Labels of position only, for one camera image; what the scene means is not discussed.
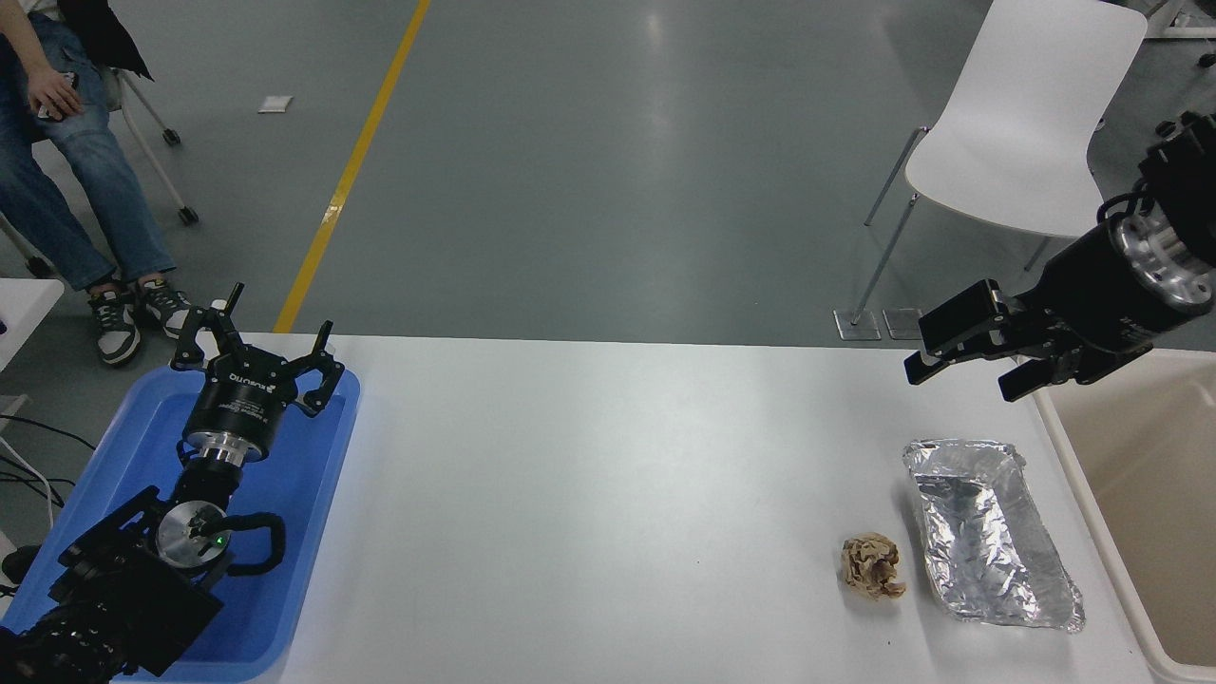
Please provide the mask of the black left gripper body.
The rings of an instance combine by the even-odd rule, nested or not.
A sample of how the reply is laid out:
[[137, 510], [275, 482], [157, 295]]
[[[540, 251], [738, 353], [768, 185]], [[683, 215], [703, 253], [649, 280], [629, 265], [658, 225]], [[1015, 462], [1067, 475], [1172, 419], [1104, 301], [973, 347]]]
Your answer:
[[209, 361], [182, 439], [198, 445], [204, 434], [229, 433], [249, 445], [270, 445], [295, 396], [287, 359], [260, 348], [227, 351]]

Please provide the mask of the person's hand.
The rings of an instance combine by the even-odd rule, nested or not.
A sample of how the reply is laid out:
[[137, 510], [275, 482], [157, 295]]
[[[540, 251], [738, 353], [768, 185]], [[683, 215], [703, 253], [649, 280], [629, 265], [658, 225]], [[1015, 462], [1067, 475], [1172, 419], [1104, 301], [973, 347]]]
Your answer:
[[28, 105], [34, 114], [43, 113], [44, 120], [66, 120], [84, 112], [71, 80], [52, 66], [35, 66], [28, 72]]

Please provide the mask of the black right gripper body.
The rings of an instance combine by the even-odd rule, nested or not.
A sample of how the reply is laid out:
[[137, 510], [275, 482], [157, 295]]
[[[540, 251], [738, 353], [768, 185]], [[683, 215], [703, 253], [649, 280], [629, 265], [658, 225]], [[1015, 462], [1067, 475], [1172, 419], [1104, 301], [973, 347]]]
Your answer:
[[1047, 260], [1021, 309], [1041, 330], [1029, 359], [1082, 353], [1073, 379], [1094, 385], [1183, 325], [1183, 296], [1148, 273], [1147, 240], [1133, 228], [1099, 226]]

